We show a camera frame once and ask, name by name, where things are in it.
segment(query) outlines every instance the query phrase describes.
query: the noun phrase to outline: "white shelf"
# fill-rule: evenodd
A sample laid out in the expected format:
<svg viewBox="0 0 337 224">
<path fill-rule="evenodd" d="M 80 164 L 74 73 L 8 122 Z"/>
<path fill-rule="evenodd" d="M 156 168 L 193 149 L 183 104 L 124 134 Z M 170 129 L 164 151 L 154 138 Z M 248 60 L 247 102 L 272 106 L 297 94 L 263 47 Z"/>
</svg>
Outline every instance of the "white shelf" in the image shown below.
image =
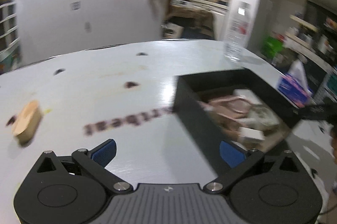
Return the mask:
<svg viewBox="0 0 337 224">
<path fill-rule="evenodd" d="M 7 58 L 19 46 L 18 41 L 19 38 L 15 39 L 6 49 L 0 51 L 0 61 Z"/>
<path fill-rule="evenodd" d="M 8 30 L 5 34 L 3 34 L 2 36 L 0 36 L 0 39 L 3 37 L 6 37 L 9 33 L 13 32 L 14 30 L 17 29 L 17 25 L 14 26 L 13 28 L 11 28 L 10 30 Z"/>
<path fill-rule="evenodd" d="M 217 4 L 217 3 L 214 3 L 212 1 L 206 1 L 206 0 L 186 0 L 186 1 L 194 1 L 196 3 L 202 3 L 202 4 L 205 4 L 205 5 L 215 6 L 215 7 L 219 7 L 219 8 L 226 9 L 226 10 L 229 9 L 228 6 Z"/>
<path fill-rule="evenodd" d="M 3 8 L 3 7 L 5 7 L 5 6 L 12 6 L 12 5 L 15 5 L 16 4 L 16 2 L 10 2 L 10 3 L 5 3 L 5 4 L 3 4 L 3 5 L 1 5 L 0 6 L 0 8 Z"/>
<path fill-rule="evenodd" d="M 7 16 L 6 18 L 4 18 L 2 21 L 0 21 L 0 23 L 3 23 L 4 21 L 7 21 L 7 20 L 9 20 L 9 19 L 11 19 L 11 18 L 14 18 L 14 17 L 16 17 L 16 13 L 14 13 L 14 14 L 12 14 L 12 15 L 9 15 L 9 16 Z"/>
<path fill-rule="evenodd" d="M 296 37 L 293 34 L 290 34 L 288 32 L 285 33 L 285 35 L 289 38 L 291 38 L 292 40 L 294 40 L 295 42 L 298 42 L 300 45 L 303 45 L 304 47 L 310 49 L 311 46 L 309 44 L 307 44 L 305 41 L 301 40 L 300 38 Z"/>
<path fill-rule="evenodd" d="M 304 20 L 302 20 L 302 19 L 300 19 L 300 18 L 298 18 L 298 17 L 296 17 L 294 15 L 290 15 L 290 18 L 292 20 L 298 22 L 299 24 L 305 26 L 306 28 L 309 28 L 309 29 L 311 29 L 311 30 L 313 30 L 315 32 L 318 32 L 318 28 L 316 26 L 314 26 L 314 25 L 312 25 L 312 24 L 310 24 L 310 23 L 308 23 L 308 22 L 306 22 L 306 21 L 304 21 Z"/>
</svg>

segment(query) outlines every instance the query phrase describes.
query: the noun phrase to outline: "plastic water bottle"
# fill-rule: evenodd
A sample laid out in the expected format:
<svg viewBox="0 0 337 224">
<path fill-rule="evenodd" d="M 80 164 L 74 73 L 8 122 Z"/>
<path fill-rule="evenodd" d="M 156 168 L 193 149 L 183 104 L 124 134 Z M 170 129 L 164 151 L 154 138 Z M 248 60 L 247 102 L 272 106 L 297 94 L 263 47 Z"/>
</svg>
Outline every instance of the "plastic water bottle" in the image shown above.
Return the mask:
<svg viewBox="0 0 337 224">
<path fill-rule="evenodd" d="M 226 35 L 225 56 L 232 61 L 240 61 L 242 56 L 242 46 L 247 38 L 247 31 L 250 23 L 249 4 L 240 2 Z"/>
</svg>

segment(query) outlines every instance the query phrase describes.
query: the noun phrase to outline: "black box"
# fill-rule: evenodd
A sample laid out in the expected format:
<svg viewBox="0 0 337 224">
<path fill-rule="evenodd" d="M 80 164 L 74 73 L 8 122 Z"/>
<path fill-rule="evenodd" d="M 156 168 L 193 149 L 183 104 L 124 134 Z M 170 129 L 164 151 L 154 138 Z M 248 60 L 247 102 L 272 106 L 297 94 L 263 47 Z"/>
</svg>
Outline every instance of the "black box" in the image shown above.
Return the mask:
<svg viewBox="0 0 337 224">
<path fill-rule="evenodd" d="M 291 115 L 296 108 L 281 93 L 249 69 L 178 76 L 173 110 L 218 175 L 230 169 L 220 156 L 220 143 L 224 140 L 234 148 L 240 148 L 222 133 L 198 101 L 210 99 L 211 93 L 214 95 L 219 92 L 223 95 L 224 92 L 231 92 L 236 88 L 253 91 L 290 129 L 300 120 L 299 116 Z"/>
</svg>

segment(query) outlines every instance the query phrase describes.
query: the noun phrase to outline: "blue gripper pad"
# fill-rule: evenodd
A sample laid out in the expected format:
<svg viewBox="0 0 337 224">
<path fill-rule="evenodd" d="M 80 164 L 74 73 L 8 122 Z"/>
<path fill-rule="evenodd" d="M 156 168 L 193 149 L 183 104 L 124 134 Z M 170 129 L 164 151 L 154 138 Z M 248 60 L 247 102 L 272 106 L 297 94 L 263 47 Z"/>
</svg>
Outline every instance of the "blue gripper pad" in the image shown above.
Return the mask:
<svg viewBox="0 0 337 224">
<path fill-rule="evenodd" d="M 113 139 L 108 139 L 90 151 L 90 158 L 105 167 L 116 156 L 117 146 Z"/>
<path fill-rule="evenodd" d="M 225 141 L 220 143 L 220 156 L 231 168 L 238 166 L 246 159 L 246 155 L 244 153 L 235 149 L 232 145 Z"/>
</svg>

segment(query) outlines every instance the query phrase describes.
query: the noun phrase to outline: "metal screw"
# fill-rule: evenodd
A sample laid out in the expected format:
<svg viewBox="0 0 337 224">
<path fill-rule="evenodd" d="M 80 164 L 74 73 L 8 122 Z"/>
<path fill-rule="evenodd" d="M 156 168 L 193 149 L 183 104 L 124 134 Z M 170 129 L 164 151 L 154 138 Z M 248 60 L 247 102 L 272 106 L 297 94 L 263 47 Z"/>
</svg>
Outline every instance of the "metal screw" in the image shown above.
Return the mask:
<svg viewBox="0 0 337 224">
<path fill-rule="evenodd" d="M 126 191 L 127 189 L 130 188 L 130 186 L 131 185 L 128 182 L 121 181 L 121 182 L 116 182 L 114 184 L 114 189 L 118 191 Z"/>
<path fill-rule="evenodd" d="M 206 185 L 206 189 L 210 190 L 212 192 L 217 192 L 217 191 L 221 190 L 222 188 L 223 188 L 222 184 L 218 183 L 218 182 L 209 182 Z"/>
</svg>

